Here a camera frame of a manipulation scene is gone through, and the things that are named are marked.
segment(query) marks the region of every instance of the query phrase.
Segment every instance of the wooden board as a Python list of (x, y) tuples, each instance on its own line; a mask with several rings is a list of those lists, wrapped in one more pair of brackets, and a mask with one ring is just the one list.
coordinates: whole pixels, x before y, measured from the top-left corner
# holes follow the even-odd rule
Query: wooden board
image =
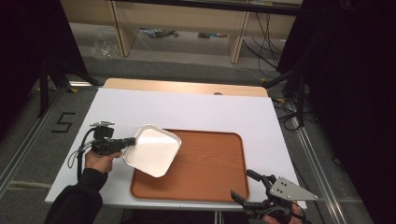
[(248, 197), (241, 137), (236, 133), (167, 130), (181, 139), (168, 172), (159, 178), (134, 170), (131, 193), (141, 199), (233, 202)]

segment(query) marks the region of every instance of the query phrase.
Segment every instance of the gray carpet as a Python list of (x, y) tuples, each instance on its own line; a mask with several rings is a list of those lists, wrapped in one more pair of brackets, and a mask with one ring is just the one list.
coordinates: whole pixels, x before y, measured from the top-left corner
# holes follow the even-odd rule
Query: gray carpet
[[(247, 71), (221, 66), (207, 66), (200, 64), (182, 63), (153, 63), (138, 61), (114, 60), (99, 62), (92, 58), (84, 58), (84, 62), (91, 76), (105, 81), (109, 77), (124, 77), (138, 79), (174, 80), (205, 83), (222, 83), (233, 85), (260, 86), (259, 78), (278, 76), (276, 72), (266, 71), (264, 75), (257, 69)], [(272, 97), (281, 96), (282, 84), (269, 90)], [(48, 187), (55, 179), (66, 153), (69, 151), (80, 124), (85, 118), (96, 89), (80, 89), (77, 93), (66, 92), (61, 101), (52, 110), (48, 122), (35, 142), (31, 152), (17, 172), (14, 181), (27, 183), (21, 186), (11, 186), (0, 201), (0, 223), (42, 223), (49, 205), (44, 203)], [(38, 91), (32, 91), (32, 100), (26, 102), (21, 113), (15, 119), (14, 125), (1, 141), (0, 171), (3, 171), (13, 152), (20, 145), (27, 130), (31, 127), (38, 113)], [(54, 133), (55, 130), (65, 130), (65, 125), (57, 124), (63, 112), (74, 113), (65, 115), (65, 121), (72, 122), (67, 133)], [(278, 116), (286, 112), (277, 108)], [(289, 121), (286, 127), (292, 127)], [(290, 157), (301, 175), (298, 175), (300, 185), (308, 188), (321, 197), (317, 180), (315, 179), (307, 158), (302, 150), (301, 141), (295, 131), (288, 131), (283, 125)], [(314, 115), (305, 116), (305, 129), (312, 145), (318, 153), (334, 193), (342, 205), (348, 223), (373, 223), (360, 201), (359, 195), (351, 185), (347, 174), (342, 167), (332, 161), (332, 148), (315, 121)], [(32, 187), (32, 183), (44, 184), (41, 187)], [(325, 202), (319, 201), (318, 208), (326, 223), (332, 223), (332, 217)], [(322, 223), (319, 211), (313, 203), (308, 203), (306, 215), (312, 223)], [(104, 207), (95, 223), (120, 223), (122, 209)]]

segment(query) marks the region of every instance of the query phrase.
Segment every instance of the black stand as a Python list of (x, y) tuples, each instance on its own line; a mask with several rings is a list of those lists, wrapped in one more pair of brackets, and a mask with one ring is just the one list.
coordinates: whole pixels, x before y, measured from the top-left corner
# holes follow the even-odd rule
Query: black stand
[(288, 82), (283, 89), (282, 94), (285, 97), (291, 97), (297, 91), (297, 110), (295, 113), (290, 114), (289, 118), (296, 117), (299, 121), (298, 127), (304, 127), (305, 80), (309, 78), (310, 73), (312, 73), (310, 68), (313, 67), (313, 64), (318, 62), (318, 58), (320, 57), (322, 50), (330, 40), (332, 31), (337, 23), (338, 13), (341, 10), (341, 8), (336, 4), (332, 4), (326, 9), (326, 12), (322, 14), (324, 16), (319, 18), (321, 22), (318, 24), (316, 31), (312, 34), (300, 60), (288, 72), (262, 85), (268, 90), (276, 84), (287, 80)]

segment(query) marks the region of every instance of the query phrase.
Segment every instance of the brown tray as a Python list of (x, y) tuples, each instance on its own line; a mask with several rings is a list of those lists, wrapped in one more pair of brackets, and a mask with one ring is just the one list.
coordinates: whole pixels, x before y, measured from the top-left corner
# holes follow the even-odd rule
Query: brown tray
[(167, 173), (153, 177), (137, 169), (131, 193), (140, 199), (233, 202), (231, 189), (248, 197), (241, 137), (236, 133), (167, 130), (181, 147)]

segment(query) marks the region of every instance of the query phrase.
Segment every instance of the person's left hand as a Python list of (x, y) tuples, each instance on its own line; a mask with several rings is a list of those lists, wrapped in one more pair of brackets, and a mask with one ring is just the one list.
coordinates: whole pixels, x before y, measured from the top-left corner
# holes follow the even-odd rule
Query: person's left hand
[(116, 152), (108, 156), (100, 156), (93, 151), (85, 153), (85, 168), (92, 168), (100, 173), (110, 173), (113, 169), (114, 158), (122, 156), (122, 152)]

